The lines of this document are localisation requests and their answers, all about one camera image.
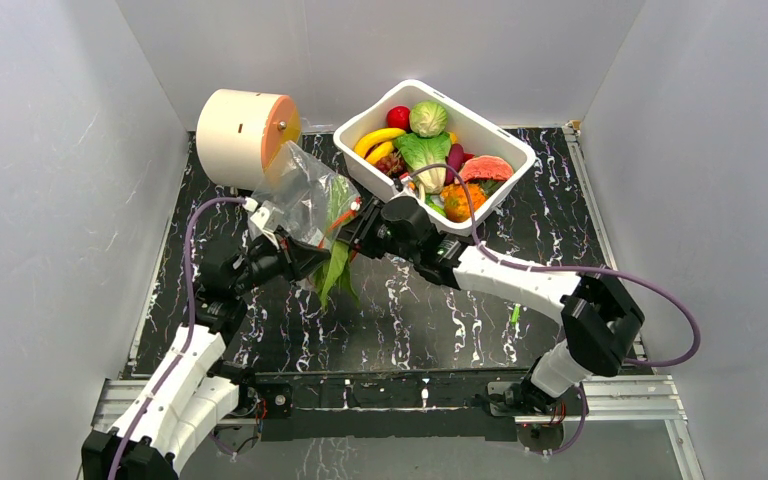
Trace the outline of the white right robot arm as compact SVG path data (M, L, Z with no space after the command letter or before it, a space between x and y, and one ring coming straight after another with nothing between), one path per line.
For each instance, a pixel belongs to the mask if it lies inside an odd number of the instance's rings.
M592 376L616 376L645 320L611 270L544 272L467 236L440 231L410 196L372 201L337 238L354 253L402 258L432 284L494 295L563 328L563 340L520 382L488 384L480 398L494 416L547 414L570 388Z

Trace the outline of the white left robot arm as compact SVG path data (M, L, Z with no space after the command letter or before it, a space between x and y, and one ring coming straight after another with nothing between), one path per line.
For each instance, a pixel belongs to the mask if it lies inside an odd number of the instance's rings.
M329 262L328 249L284 230L232 251L210 247L198 267L193 319L178 330L164 359L126 411L81 448L86 479L177 479L186 462L228 414L254 411L254 373L222 357L246 316L244 295L276 278L303 280Z

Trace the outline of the green leaf toy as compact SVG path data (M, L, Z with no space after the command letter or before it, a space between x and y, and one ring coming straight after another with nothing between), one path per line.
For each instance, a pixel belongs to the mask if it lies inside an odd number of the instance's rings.
M335 175L329 180L326 194L325 237L320 241L319 247L326 246L331 256L313 274L312 280L323 307L328 305L333 289L348 293L358 301L358 295L351 282L349 247L337 240L337 234L340 228L356 215L357 211L352 204L359 199L359 194L351 181L342 175Z

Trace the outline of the clear zip bag orange zipper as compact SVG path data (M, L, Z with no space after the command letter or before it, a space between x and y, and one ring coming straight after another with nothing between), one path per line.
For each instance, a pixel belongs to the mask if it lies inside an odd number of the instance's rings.
M279 225L297 241L329 249L341 226L359 210L352 182L294 142L283 144L253 198L279 211Z

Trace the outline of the purple beet toy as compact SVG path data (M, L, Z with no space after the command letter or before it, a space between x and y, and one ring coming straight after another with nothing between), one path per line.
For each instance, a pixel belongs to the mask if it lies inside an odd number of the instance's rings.
M459 143L452 144L446 159L448 169L446 170L445 185L450 185L454 182L455 174L460 171L464 158L465 151L463 146Z

